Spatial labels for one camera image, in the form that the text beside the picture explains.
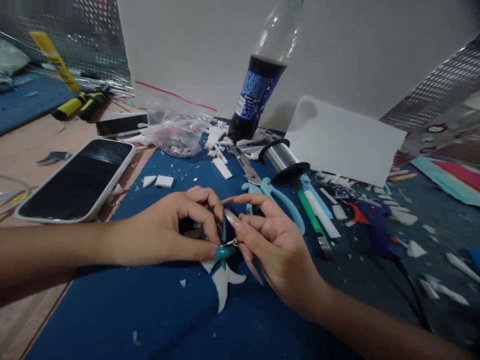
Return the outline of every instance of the smartphone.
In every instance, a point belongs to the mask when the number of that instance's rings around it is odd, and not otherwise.
[[[126,142],[90,141],[17,207],[15,216],[49,224],[92,220],[134,154],[135,147]]]
[[[124,112],[112,114],[113,118],[96,123],[96,132],[101,138],[117,138],[140,133],[139,124],[147,124],[147,114]]]

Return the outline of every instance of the glue stick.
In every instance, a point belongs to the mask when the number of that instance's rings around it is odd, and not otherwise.
[[[56,73],[60,75],[68,90],[78,93],[80,91],[79,84],[72,76],[72,73],[69,71],[67,65],[65,65],[64,60],[57,52],[57,49],[50,40],[49,36],[43,31],[30,31],[30,35],[33,40],[35,40],[40,50],[43,51],[48,61],[50,61],[50,64],[55,67]]]

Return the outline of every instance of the soda bottle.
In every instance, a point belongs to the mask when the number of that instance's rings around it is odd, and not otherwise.
[[[297,42],[304,0],[280,0],[266,18],[228,128],[234,142],[251,139]]]

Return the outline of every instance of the hand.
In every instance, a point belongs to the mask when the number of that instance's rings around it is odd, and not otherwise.
[[[225,210],[244,257],[253,252],[280,299],[312,320],[328,286],[315,268],[298,226],[266,195],[243,194],[233,202],[260,206],[266,216],[241,214],[238,219]]]
[[[180,235],[179,220],[183,218],[203,224],[209,241]],[[195,186],[171,193],[133,217],[112,221],[103,236],[103,251],[112,263],[123,266],[212,260],[220,245],[216,222],[223,222],[219,197],[211,188]]]

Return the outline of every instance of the blue bottle label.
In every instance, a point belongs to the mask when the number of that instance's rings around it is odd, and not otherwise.
[[[235,113],[244,120],[258,122],[275,85],[279,82],[280,75],[268,77],[249,69],[246,73]]]

